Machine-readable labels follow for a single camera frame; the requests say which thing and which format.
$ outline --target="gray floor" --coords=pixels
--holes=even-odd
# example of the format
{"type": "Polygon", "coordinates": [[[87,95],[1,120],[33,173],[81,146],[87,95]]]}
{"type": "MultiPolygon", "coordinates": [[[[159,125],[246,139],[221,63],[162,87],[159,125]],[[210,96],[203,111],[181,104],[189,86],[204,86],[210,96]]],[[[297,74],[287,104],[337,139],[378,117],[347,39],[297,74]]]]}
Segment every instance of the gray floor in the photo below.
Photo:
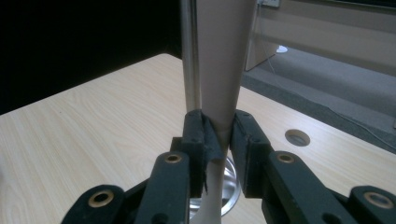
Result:
{"type": "Polygon", "coordinates": [[[396,153],[396,77],[289,49],[242,86],[396,153]]]}

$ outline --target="wood grain surface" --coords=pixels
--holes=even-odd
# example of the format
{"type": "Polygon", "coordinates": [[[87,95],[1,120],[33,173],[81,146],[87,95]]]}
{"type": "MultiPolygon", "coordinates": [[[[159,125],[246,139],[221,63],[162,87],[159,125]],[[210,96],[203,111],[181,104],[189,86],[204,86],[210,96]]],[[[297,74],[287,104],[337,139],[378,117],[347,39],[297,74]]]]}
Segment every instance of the wood grain surface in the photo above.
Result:
{"type": "MultiPolygon", "coordinates": [[[[0,223],[59,223],[101,184],[129,189],[181,136],[186,113],[181,60],[159,55],[0,116],[0,223]]],[[[299,155],[323,183],[348,195],[373,185],[396,194],[396,156],[241,88],[276,150],[299,155]],[[296,147],[285,131],[311,139],[296,147]]],[[[264,223],[260,200],[241,195],[226,223],[264,223]]]]}

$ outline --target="silver bowl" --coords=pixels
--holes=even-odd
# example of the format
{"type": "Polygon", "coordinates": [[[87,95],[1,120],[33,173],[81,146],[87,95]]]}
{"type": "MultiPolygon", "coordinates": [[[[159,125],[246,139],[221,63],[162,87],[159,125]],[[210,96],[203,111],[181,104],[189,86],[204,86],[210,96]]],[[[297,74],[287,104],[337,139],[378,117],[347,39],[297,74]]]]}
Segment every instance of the silver bowl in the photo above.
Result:
{"type": "MultiPolygon", "coordinates": [[[[241,193],[241,186],[236,176],[233,160],[227,157],[225,162],[224,180],[222,187],[221,216],[226,215],[236,204],[241,193]]],[[[195,216],[201,206],[201,199],[190,199],[190,218],[195,216]]]]}

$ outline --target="white wire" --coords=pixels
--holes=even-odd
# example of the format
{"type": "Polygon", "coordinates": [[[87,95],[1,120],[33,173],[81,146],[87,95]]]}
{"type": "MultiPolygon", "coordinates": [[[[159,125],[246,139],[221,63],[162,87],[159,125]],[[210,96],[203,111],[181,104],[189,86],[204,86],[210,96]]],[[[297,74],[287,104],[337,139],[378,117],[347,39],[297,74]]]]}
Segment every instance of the white wire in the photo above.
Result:
{"type": "MultiPolygon", "coordinates": [[[[261,37],[263,38],[264,35],[263,35],[263,32],[262,32],[262,20],[260,19],[261,14],[262,14],[262,7],[261,7],[260,5],[258,5],[258,13],[257,13],[256,21],[259,22],[260,35],[261,35],[261,37]]],[[[302,97],[303,99],[305,99],[305,100],[307,100],[307,101],[310,101],[310,100],[308,100],[306,97],[302,96],[299,92],[293,91],[293,90],[289,90],[289,89],[285,88],[282,84],[279,83],[279,81],[278,81],[278,79],[277,79],[278,74],[276,73],[274,67],[272,66],[271,59],[270,59],[270,57],[268,57],[269,54],[267,54],[267,51],[265,50],[265,46],[264,46],[263,41],[262,41],[262,49],[263,49],[263,51],[264,51],[264,58],[267,59],[267,62],[268,62],[268,64],[270,65],[270,68],[271,68],[271,70],[272,70],[272,72],[273,72],[273,74],[274,74],[276,85],[277,85],[280,89],[282,89],[282,90],[288,91],[288,92],[290,92],[290,93],[294,93],[294,94],[296,94],[296,95],[302,97]]],[[[365,126],[359,124],[358,122],[356,122],[356,121],[353,120],[353,119],[347,118],[346,116],[344,116],[344,115],[342,115],[342,114],[340,114],[340,113],[334,111],[333,109],[331,109],[330,107],[328,107],[328,106],[326,106],[326,105],[325,105],[325,107],[326,107],[327,109],[329,109],[330,111],[332,111],[336,116],[338,116],[338,117],[340,117],[340,118],[342,118],[342,119],[345,119],[345,120],[347,120],[347,121],[349,121],[349,122],[351,122],[351,123],[353,123],[353,124],[355,124],[355,125],[357,125],[357,126],[363,128],[363,130],[365,130],[366,132],[368,132],[369,134],[371,134],[371,135],[372,135],[374,138],[376,138],[378,141],[380,141],[381,143],[385,144],[386,146],[392,148],[393,150],[396,150],[396,148],[395,148],[393,145],[391,145],[391,144],[389,144],[388,142],[386,142],[385,140],[383,140],[381,137],[379,137],[378,135],[376,135],[375,133],[373,133],[372,131],[370,131],[367,127],[365,127],[365,126]]]]}

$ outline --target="silver rod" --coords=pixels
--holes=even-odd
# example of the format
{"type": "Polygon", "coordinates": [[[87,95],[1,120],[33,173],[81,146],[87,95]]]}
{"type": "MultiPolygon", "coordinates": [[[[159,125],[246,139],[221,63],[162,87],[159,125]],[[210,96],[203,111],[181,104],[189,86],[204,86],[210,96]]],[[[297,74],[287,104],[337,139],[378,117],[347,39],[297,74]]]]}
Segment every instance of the silver rod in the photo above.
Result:
{"type": "Polygon", "coordinates": [[[187,112],[201,108],[195,0],[181,0],[182,61],[187,112]]]}

